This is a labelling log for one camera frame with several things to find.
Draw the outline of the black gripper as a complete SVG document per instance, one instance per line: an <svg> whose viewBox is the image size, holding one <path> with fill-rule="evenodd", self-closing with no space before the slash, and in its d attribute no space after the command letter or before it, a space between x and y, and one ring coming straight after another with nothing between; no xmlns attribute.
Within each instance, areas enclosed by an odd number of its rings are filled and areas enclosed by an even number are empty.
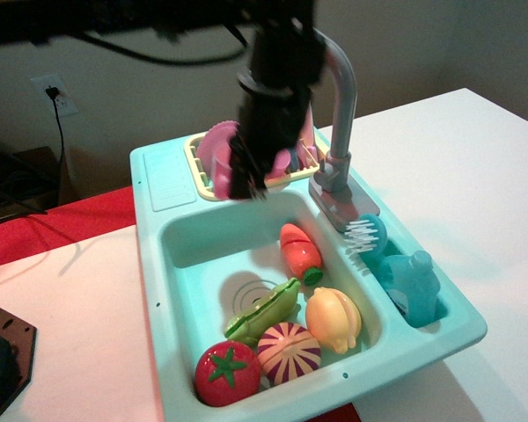
<svg viewBox="0 0 528 422"><path fill-rule="evenodd" d="M274 167L276 155L295 146L303 128L312 90L305 84L273 88L241 74L244 91L238 129L230 141L232 200L262 200L268 189L263 176Z"/></svg>

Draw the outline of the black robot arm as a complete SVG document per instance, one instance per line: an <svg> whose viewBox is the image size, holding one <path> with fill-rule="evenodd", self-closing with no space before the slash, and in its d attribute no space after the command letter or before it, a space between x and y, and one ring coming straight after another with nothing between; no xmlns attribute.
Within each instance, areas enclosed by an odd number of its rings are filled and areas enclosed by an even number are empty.
<svg viewBox="0 0 528 422"><path fill-rule="evenodd" d="M0 1L0 46L35 46L68 36L142 62L176 67L213 65L252 53L238 77L244 90L229 145L233 200L263 197L276 155L296 146L320 80L326 43L314 29L312 1ZM242 48L228 55L178 61L144 55L102 40L103 34L150 28L176 41L222 26Z"/></svg>

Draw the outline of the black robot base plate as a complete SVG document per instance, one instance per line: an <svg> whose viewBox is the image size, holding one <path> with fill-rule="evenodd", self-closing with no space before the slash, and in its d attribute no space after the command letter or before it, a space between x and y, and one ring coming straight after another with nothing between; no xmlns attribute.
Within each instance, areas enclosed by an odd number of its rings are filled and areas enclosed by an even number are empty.
<svg viewBox="0 0 528 422"><path fill-rule="evenodd" d="M0 417L30 383L37 328L0 308Z"/></svg>

